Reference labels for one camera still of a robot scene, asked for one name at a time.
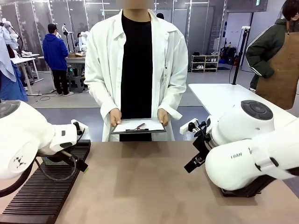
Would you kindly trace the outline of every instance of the blue cloth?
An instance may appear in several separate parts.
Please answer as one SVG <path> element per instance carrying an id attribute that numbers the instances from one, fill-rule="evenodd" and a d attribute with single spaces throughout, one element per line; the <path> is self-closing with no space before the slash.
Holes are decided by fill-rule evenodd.
<path id="1" fill-rule="evenodd" d="M 11 64 L 14 69 L 14 75 L 16 77 L 16 81 L 15 82 L 11 81 L 0 71 L 0 82 L 1 82 L 0 99 L 28 101 L 27 94 L 21 82 L 20 70 L 12 62 Z"/>
<path id="2" fill-rule="evenodd" d="M 43 40 L 43 56 L 52 70 L 67 70 L 65 58 L 68 52 L 64 41 L 54 34 L 47 34 Z"/>

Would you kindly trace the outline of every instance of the black t-shirt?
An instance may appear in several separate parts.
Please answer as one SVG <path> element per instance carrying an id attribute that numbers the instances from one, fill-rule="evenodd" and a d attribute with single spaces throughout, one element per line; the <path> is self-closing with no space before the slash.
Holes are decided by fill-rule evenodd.
<path id="1" fill-rule="evenodd" d="M 151 22 L 122 15 L 126 35 L 121 78 L 121 119 L 151 118 L 153 56 Z M 151 134 L 123 134 L 120 141 L 151 141 Z"/>

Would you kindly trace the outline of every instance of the white paper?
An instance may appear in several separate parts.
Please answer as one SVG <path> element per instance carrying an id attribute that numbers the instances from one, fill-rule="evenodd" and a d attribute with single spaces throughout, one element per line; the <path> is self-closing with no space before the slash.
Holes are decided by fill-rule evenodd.
<path id="1" fill-rule="evenodd" d="M 134 130 L 139 125 L 145 123 L 140 129 L 148 129 L 149 131 L 163 131 L 164 127 L 158 118 L 142 119 L 142 120 L 122 120 L 113 132 L 126 132 L 126 130 Z"/>

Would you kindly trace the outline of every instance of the shoe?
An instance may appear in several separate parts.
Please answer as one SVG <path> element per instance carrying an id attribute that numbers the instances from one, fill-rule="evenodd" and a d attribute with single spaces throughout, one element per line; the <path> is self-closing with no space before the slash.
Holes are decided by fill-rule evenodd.
<path id="1" fill-rule="evenodd" d="M 74 93 L 73 92 L 69 92 L 69 94 L 64 95 L 64 97 L 68 97 L 68 96 L 71 96 L 71 95 L 74 95 Z"/>

